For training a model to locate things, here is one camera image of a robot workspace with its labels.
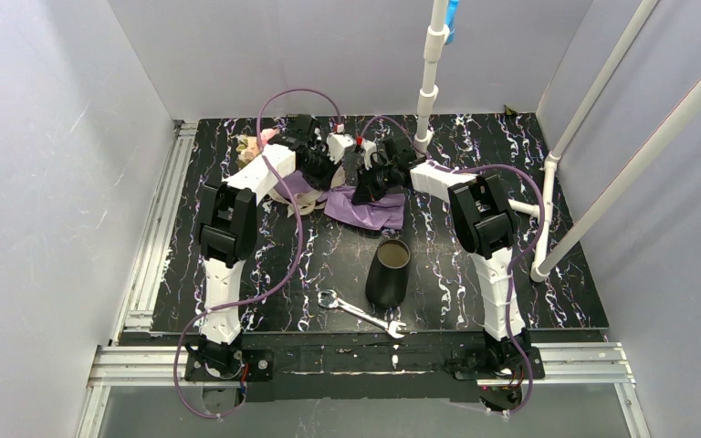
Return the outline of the purple wrapping paper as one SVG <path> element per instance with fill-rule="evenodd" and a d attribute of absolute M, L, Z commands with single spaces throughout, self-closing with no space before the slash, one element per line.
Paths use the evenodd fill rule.
<path fill-rule="evenodd" d="M 345 171 L 340 168 L 331 181 L 331 187 L 326 191 L 324 208 L 313 212 L 322 211 L 331 219 L 343 224 L 371 231 L 381 231 L 383 228 L 403 229 L 406 201 L 406 196 L 403 193 L 386 194 L 378 202 L 353 205 L 351 197 L 355 187 L 346 185 L 345 182 Z M 294 195 L 288 188 L 286 191 L 291 204 L 295 209 L 298 209 Z"/>

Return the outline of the cream ribbon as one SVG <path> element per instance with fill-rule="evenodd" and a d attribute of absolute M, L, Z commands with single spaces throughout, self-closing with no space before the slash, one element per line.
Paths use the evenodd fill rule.
<path fill-rule="evenodd" d="M 286 185 L 277 184 L 268 192 L 268 196 L 276 203 L 282 203 L 287 207 L 287 217 L 291 217 L 298 212 L 300 215 L 310 214 L 315 210 L 324 208 L 326 202 L 326 190 L 312 187 L 303 173 L 295 171 L 284 178 Z M 286 189 L 289 189 L 295 197 L 297 208 L 291 204 Z"/>

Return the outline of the pink flower bunch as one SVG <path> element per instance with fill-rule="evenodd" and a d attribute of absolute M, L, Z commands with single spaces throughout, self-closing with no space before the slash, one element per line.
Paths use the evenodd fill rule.
<path fill-rule="evenodd" d="M 239 170 L 246 167 L 260 153 L 258 141 L 263 145 L 280 133 L 279 129 L 264 129 L 260 132 L 259 140 L 255 136 L 237 135 L 235 137 L 237 152 L 236 164 Z"/>

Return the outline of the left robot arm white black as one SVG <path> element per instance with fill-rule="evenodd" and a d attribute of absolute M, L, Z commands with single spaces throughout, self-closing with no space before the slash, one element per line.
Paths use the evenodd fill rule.
<path fill-rule="evenodd" d="M 293 173 L 310 191 L 326 192 L 354 148 L 342 123 L 324 136 L 317 119 L 297 115 L 242 170 L 203 187 L 195 232 L 205 270 L 203 337 L 230 344 L 241 332 L 237 301 L 245 261 L 256 247 L 259 204 L 279 185 L 287 190 L 279 180 Z"/>

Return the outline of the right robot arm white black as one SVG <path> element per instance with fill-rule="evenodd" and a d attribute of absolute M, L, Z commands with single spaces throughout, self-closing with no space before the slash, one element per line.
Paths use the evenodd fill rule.
<path fill-rule="evenodd" d="M 521 334 L 525 324 L 508 272 L 518 221 L 498 177 L 448 170 L 418 155 L 404 137 L 386 139 L 381 150 L 372 141 L 359 138 L 357 143 L 364 164 L 351 202 L 377 202 L 401 186 L 448 203 L 456 237 L 480 280 L 484 331 L 497 341 Z"/>

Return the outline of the black vase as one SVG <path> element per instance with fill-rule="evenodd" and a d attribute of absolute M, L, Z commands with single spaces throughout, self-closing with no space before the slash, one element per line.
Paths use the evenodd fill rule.
<path fill-rule="evenodd" d="M 400 306 L 407 293 L 411 254 L 401 240 L 381 242 L 372 258 L 366 278 L 365 296 L 377 308 Z"/>

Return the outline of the silver wrench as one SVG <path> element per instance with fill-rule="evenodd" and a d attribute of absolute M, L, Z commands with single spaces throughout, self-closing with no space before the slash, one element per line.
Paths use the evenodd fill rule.
<path fill-rule="evenodd" d="M 380 329 L 383 329 L 391 338 L 402 339 L 405 334 L 402 330 L 406 327 L 405 323 L 398 320 L 386 321 L 377 318 L 364 310 L 353 306 L 345 300 L 339 298 L 334 290 L 323 290 L 318 293 L 318 302 L 322 308 L 341 310 L 356 318 L 362 319 Z"/>

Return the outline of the blue clip on pipe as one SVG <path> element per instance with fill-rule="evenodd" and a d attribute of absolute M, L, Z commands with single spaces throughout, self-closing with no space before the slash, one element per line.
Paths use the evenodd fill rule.
<path fill-rule="evenodd" d="M 448 27 L 448 35 L 445 45 L 450 45 L 455 37 L 455 14 L 460 5 L 460 0 L 450 0 L 445 11 L 445 24 Z"/>

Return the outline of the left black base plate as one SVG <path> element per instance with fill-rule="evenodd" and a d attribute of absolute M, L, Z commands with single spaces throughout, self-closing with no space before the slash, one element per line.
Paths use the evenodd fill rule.
<path fill-rule="evenodd" d="M 183 378 L 186 381 L 265 382 L 275 377 L 275 357 L 267 349 L 190 349 Z"/>

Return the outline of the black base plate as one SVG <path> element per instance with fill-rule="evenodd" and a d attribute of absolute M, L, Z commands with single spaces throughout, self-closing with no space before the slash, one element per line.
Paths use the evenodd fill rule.
<path fill-rule="evenodd" d="M 190 349 L 183 378 L 186 381 L 265 382 L 275 377 L 275 357 L 267 349 Z"/>
<path fill-rule="evenodd" d="M 445 361 L 445 370 L 458 380 L 527 378 L 527 368 L 522 354 L 512 345 L 501 349 L 484 347 L 453 349 Z"/>

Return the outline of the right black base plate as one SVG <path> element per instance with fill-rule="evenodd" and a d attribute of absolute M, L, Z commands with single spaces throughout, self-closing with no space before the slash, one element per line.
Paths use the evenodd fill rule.
<path fill-rule="evenodd" d="M 527 378 L 527 368 L 522 354 L 512 345 L 501 349 L 484 347 L 453 349 L 445 361 L 445 370 L 458 380 Z"/>

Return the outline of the aluminium rail frame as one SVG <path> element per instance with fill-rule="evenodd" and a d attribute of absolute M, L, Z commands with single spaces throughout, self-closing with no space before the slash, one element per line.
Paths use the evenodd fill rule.
<path fill-rule="evenodd" d="M 96 354 L 81 437 L 646 437 L 649 429 L 629 360 L 604 337 L 608 320 L 581 250 L 541 284 L 516 271 L 520 307 L 546 375 L 515 415 L 508 401 L 520 377 L 467 381 L 446 360 L 483 345 L 483 307 L 474 265 L 458 244 L 449 209 L 408 194 L 397 237 L 412 271 L 404 303 L 388 310 L 408 336 L 319 307 L 335 289 L 365 307 L 374 250 L 392 236 L 339 224 L 322 213 L 304 221 L 305 253 L 289 285 L 241 310 L 234 373 L 216 379 L 177 349 L 202 309 L 204 271 L 194 225 L 201 187 L 237 170 L 235 142 L 251 119 L 185 122 L 150 211 L 115 337 Z"/>

